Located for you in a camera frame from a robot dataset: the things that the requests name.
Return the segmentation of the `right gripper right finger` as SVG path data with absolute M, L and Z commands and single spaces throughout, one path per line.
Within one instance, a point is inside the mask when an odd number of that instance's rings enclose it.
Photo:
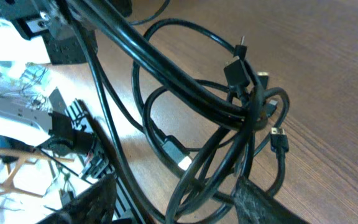
M 237 181 L 234 206 L 240 224 L 307 223 L 245 177 Z

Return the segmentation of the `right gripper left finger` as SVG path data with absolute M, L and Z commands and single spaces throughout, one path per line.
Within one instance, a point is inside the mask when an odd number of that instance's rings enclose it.
M 112 223 L 116 198 L 115 175 L 105 175 L 39 224 Z

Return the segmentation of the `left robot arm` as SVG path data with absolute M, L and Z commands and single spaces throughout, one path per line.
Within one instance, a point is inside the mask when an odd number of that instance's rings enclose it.
M 87 61 L 67 16 L 78 20 L 86 30 L 92 49 L 97 50 L 95 27 L 82 18 L 67 1 L 0 1 L 0 19 L 6 21 L 20 39 L 33 42 L 42 39 L 42 47 L 53 65 L 69 65 Z M 50 95 L 46 108 L 37 95 L 24 105 L 13 103 L 8 92 L 0 93 L 0 136 L 15 139 L 29 146 L 39 146 L 65 156 L 69 153 L 90 156 L 81 178 L 99 179 L 113 172 L 99 137 L 87 133 L 80 120 L 88 116 L 78 108 L 71 116 L 65 105 Z

